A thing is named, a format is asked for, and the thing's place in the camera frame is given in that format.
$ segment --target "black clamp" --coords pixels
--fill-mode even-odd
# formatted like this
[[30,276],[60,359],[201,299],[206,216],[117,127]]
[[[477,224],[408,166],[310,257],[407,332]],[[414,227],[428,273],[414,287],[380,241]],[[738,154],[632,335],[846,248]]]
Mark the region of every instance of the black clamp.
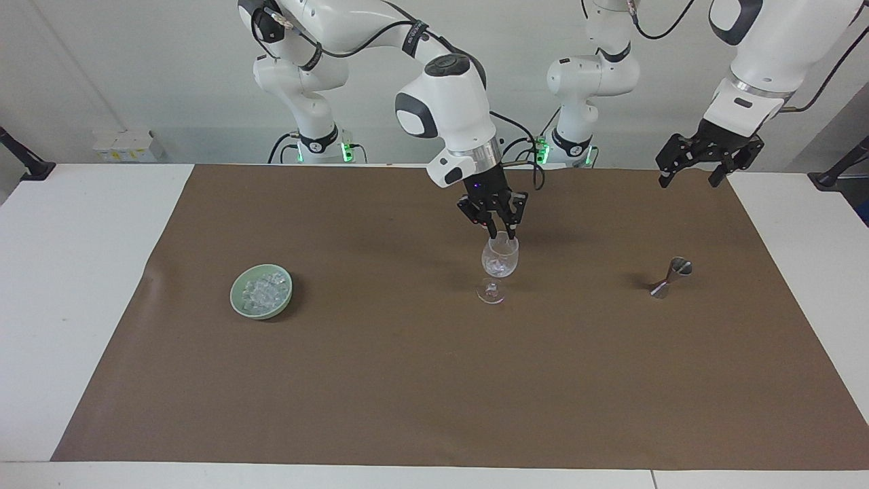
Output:
[[458,207],[472,224],[479,224],[488,231],[489,237],[498,236],[495,224],[496,213],[507,227],[507,236],[516,237],[516,228],[522,222],[527,192],[514,192],[507,186],[504,168],[500,165],[465,179],[467,195],[459,199]]
[[410,57],[416,57],[416,47],[420,44],[420,40],[428,41],[426,29],[428,29],[428,24],[422,22],[422,20],[417,20],[408,31],[408,35],[404,38],[401,50]]
[[740,136],[704,119],[693,137],[673,134],[664,145],[655,159],[661,173],[658,181],[666,189],[676,173],[697,163],[717,162],[718,168],[709,176],[709,184],[717,188],[727,175],[751,167],[764,146],[757,134]]

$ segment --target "wire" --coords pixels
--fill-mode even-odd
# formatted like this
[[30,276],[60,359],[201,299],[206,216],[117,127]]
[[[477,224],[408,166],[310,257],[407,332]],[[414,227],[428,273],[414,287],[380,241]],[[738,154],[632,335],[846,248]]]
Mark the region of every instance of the wire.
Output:
[[647,34],[643,30],[643,28],[640,27],[640,18],[637,16],[636,13],[634,13],[634,15],[633,15],[634,25],[637,26],[637,31],[640,33],[640,35],[645,37],[646,39],[651,39],[653,41],[657,41],[658,39],[663,39],[664,37],[669,36],[670,33],[673,32],[680,23],[682,23],[682,19],[685,18],[685,15],[687,15],[688,11],[694,5],[695,1],[696,0],[690,0],[690,2],[688,2],[688,5],[685,6],[685,9],[682,11],[681,15],[679,15],[679,18],[676,19],[676,22],[674,22],[673,25],[670,26],[670,29],[667,29],[666,31],[664,31],[663,34],[660,34],[658,36],[651,36],[651,35]]
[[378,37],[382,36],[390,29],[398,27],[399,25],[415,25],[415,24],[416,24],[415,22],[411,22],[409,20],[400,20],[398,22],[393,22],[390,25],[387,25],[386,27],[384,27],[383,29],[378,30],[376,34],[374,34],[368,41],[365,41],[364,43],[359,45],[359,47],[353,49],[350,52],[346,52],[346,53],[334,53],[332,51],[325,50],[325,49],[323,49],[322,44],[317,43],[316,41],[314,41],[313,39],[308,37],[308,35],[305,34],[304,32],[302,32],[301,30],[295,29],[295,31],[299,34],[299,36],[302,36],[302,39],[304,39],[305,41],[308,41],[309,44],[311,44],[312,46],[314,46],[316,48],[320,48],[323,51],[323,54],[329,55],[331,57],[339,57],[340,58],[340,57],[351,57],[354,54],[359,53],[359,51],[364,50],[365,48],[369,47],[369,45],[371,45],[371,43],[376,41]]
[[273,159],[275,159],[275,153],[277,153],[278,147],[281,145],[281,143],[283,143],[284,141],[286,141],[290,137],[293,137],[293,136],[291,134],[287,133],[287,134],[284,134],[283,136],[277,138],[277,142],[275,143],[275,146],[272,147],[272,151],[269,153],[269,159],[266,161],[266,163],[271,164],[271,161]]
[[833,71],[830,71],[830,74],[826,77],[826,80],[824,80],[824,83],[820,86],[818,93],[815,94],[815,96],[812,98],[812,100],[808,104],[806,104],[805,107],[800,107],[800,108],[785,107],[779,113],[781,113],[781,114],[794,114],[794,113],[799,113],[799,112],[805,112],[805,111],[808,111],[809,109],[811,109],[812,106],[815,104],[815,102],[818,101],[821,94],[824,93],[824,90],[826,90],[826,86],[828,84],[830,84],[830,81],[833,80],[833,77],[836,76],[836,72],[839,71],[839,68],[842,66],[842,64],[845,63],[845,60],[857,48],[857,44],[860,44],[860,42],[863,41],[863,38],[866,37],[867,33],[869,33],[869,26],[866,26],[866,28],[863,29],[863,33],[861,33],[857,37],[857,39],[854,40],[854,42],[851,44],[851,47],[849,47],[848,50],[845,51],[845,54],[842,55],[842,57],[839,59],[839,61],[836,63],[836,65],[833,66]]
[[368,164],[368,152],[365,151],[365,146],[361,144],[351,144],[351,148],[360,148],[362,150],[362,155],[365,156],[365,164]]
[[287,144],[286,146],[284,146],[283,149],[281,150],[281,164],[283,164],[283,153],[284,153],[284,151],[286,151],[286,150],[288,150],[288,149],[290,149],[290,148],[293,148],[294,150],[297,150],[297,151],[298,151],[299,146],[298,146],[298,144]]
[[272,59],[279,59],[277,56],[275,56],[271,53],[271,51],[269,50],[269,48],[266,47],[266,45],[262,41],[262,39],[260,39],[260,37],[256,35],[256,14],[259,14],[260,17],[262,17],[262,15],[264,13],[265,12],[262,9],[256,9],[256,10],[254,10],[254,13],[251,14],[251,16],[250,16],[250,33],[254,36],[254,39],[256,39],[256,42],[260,45],[262,50],[266,51],[266,54],[271,56]]
[[543,128],[543,131],[541,131],[541,134],[538,137],[543,137],[543,135],[546,134],[546,130],[549,129],[549,126],[552,125],[552,122],[554,122],[555,118],[558,117],[558,115],[560,113],[561,113],[561,107],[559,107],[558,109],[555,110],[555,113],[552,115],[552,118],[549,119],[549,122],[546,123],[546,127]]
[[535,147],[535,148],[537,147],[537,142],[536,142],[536,140],[534,139],[534,136],[531,134],[531,131],[529,131],[527,127],[525,127],[525,126],[522,125],[522,124],[517,123],[516,121],[514,121],[514,120],[511,119],[510,117],[502,116],[502,115],[499,114],[498,112],[491,111],[491,112],[489,112],[489,114],[492,114],[493,117],[498,117],[500,120],[502,120],[502,121],[504,121],[504,122],[506,122],[506,123],[508,123],[508,124],[512,124],[512,125],[518,127],[519,129],[522,129],[522,131],[525,132],[525,134],[528,136],[528,139],[530,139],[531,141],[533,141],[534,147]]
[[[527,154],[529,157],[533,157],[533,156],[536,154],[536,151],[534,151],[534,150],[524,150],[523,152],[519,153],[519,157],[517,158],[516,161],[514,161],[513,163],[507,163],[507,164],[504,164],[503,166],[504,166],[504,168],[511,168],[511,167],[514,167],[514,166],[526,166],[526,165],[529,165],[529,164],[530,164],[530,165],[532,166],[532,168],[533,168],[533,173],[532,173],[532,179],[533,179],[533,180],[532,180],[532,181],[534,182],[534,190],[535,190],[535,191],[541,191],[541,190],[543,190],[544,185],[546,185],[546,171],[543,170],[543,167],[540,166],[539,164],[537,164],[537,162],[534,161],[534,160],[529,160],[529,159],[524,159],[524,160],[523,160],[523,159],[522,159],[522,156],[523,156],[523,155],[526,155],[526,154]],[[540,183],[539,185],[537,184],[537,172],[538,172],[538,171],[539,171],[540,174],[541,174],[541,183]]]
[[517,144],[526,143],[526,142],[531,143],[531,141],[525,139],[524,137],[520,137],[519,139],[516,139],[512,143],[508,144],[507,148],[502,153],[504,156],[501,159],[504,159],[505,157],[507,157],[507,154],[510,152],[510,150],[512,150],[514,148],[514,146],[516,146]]

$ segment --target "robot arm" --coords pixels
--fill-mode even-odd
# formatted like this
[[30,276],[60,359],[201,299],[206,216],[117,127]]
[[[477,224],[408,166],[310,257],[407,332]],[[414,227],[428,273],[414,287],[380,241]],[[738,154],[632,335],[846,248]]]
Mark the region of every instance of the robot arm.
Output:
[[715,34],[737,46],[730,74],[721,81],[693,137],[674,134],[657,157],[660,184],[700,162],[720,163],[709,178],[745,170],[763,149],[757,132],[803,84],[806,74],[835,44],[863,0],[714,0]]
[[[272,39],[273,33],[278,38],[283,34],[283,40],[276,43],[287,43],[288,47],[281,46],[275,55],[281,59],[289,57],[296,66],[310,57],[319,60],[311,69],[316,70],[316,65],[325,60],[348,57],[378,46],[401,49],[423,64],[420,76],[395,98],[395,114],[402,129],[414,137],[442,138],[445,148],[428,165],[428,175],[440,187],[462,181],[468,195],[462,198],[459,207],[465,215],[474,224],[487,228],[494,238],[495,214],[504,222],[510,237],[514,236],[527,193],[513,192],[507,184],[500,165],[501,148],[489,116],[485,73],[475,59],[435,34],[424,22],[382,0],[250,1],[253,5],[242,10],[249,15],[253,12],[254,25],[262,15],[266,16],[263,23],[269,25],[265,31],[260,28],[263,34],[260,38]],[[269,24],[269,19],[280,29]],[[343,84],[346,77],[328,80],[331,84]],[[302,94],[310,100],[310,95]],[[323,106],[320,100],[311,101],[310,110],[304,113],[312,114],[315,105]],[[320,132],[327,126],[334,127],[328,122],[324,124],[330,118],[330,113],[317,118]]]
[[348,135],[332,115],[328,100],[316,93],[343,86],[347,61],[324,57],[304,39],[287,35],[264,9],[278,9],[274,0],[239,0],[245,26],[261,40],[270,56],[254,63],[254,79],[267,93],[281,99],[298,124],[299,154],[305,163],[340,163],[347,159],[342,143]]
[[591,98],[629,93],[640,80],[640,65],[631,56],[634,25],[626,0],[593,0],[590,6],[586,32],[597,52],[562,58],[547,73],[549,89],[561,101],[558,124],[546,135],[547,161],[553,163],[585,161],[598,120]]

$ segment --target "metal jigger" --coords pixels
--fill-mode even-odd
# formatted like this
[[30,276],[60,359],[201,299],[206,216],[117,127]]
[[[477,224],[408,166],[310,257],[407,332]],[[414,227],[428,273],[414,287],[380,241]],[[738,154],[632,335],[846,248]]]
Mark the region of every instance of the metal jigger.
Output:
[[693,265],[683,257],[676,257],[670,261],[670,270],[667,271],[667,278],[661,280],[655,285],[652,285],[652,297],[665,298],[670,293],[670,284],[680,278],[691,275]]

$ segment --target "white table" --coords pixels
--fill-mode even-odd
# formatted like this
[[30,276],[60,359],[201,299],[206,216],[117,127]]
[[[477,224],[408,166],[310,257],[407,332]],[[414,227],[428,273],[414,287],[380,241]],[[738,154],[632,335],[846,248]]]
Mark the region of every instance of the white table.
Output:
[[[192,168],[60,165],[0,206],[0,488],[869,487],[869,472],[49,463]],[[869,419],[869,230],[805,176],[730,181]]]

